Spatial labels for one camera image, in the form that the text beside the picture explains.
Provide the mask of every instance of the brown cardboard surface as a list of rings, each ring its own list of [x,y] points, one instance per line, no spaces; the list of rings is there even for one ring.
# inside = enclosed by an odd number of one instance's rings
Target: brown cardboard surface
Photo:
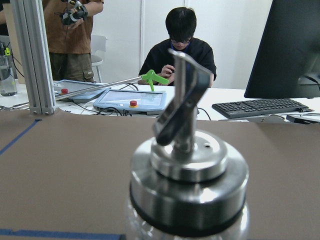
[[[155,119],[0,112],[1,145],[36,117],[0,157],[0,229],[123,234],[130,158],[153,136]],[[319,124],[197,126],[248,162],[250,239],[319,239]]]

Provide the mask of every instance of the black keyboard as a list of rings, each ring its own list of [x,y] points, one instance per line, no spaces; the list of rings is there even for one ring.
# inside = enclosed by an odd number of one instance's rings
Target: black keyboard
[[[292,99],[256,99],[215,103],[212,105],[212,108],[228,119],[279,114],[308,109],[307,106]]]

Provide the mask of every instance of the black device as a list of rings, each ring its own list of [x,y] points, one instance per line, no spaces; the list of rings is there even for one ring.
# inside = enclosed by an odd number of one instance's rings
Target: black device
[[[308,109],[307,106],[300,102],[287,98],[216,103],[212,105],[212,108],[228,119],[279,114]]]
[[[74,5],[75,12],[67,10],[60,14],[63,25],[71,25],[77,22],[79,19],[86,20],[88,15],[87,8],[78,0],[61,0],[64,3],[70,3]]]
[[[244,96],[320,97],[320,0],[273,0]]]

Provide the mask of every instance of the black shirt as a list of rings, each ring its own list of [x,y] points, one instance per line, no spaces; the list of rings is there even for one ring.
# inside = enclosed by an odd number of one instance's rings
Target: black shirt
[[[168,52],[170,48],[170,39],[166,39],[151,48],[139,75],[146,74],[150,69],[154,70],[156,74],[159,74],[165,65],[175,66],[174,57]],[[217,67],[214,61],[214,53],[208,43],[198,38],[193,38],[185,53],[192,57],[198,64],[210,70],[214,74],[214,79],[216,79]]]

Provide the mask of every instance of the brown shirt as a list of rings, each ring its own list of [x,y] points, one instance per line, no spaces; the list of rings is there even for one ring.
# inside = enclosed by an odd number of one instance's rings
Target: brown shirt
[[[82,4],[103,2],[103,0],[79,0]],[[73,6],[60,0],[42,0],[46,38],[50,53],[56,54],[88,54],[91,52],[91,33],[93,16],[88,16],[83,24],[75,29],[67,29],[62,24],[59,13]]]

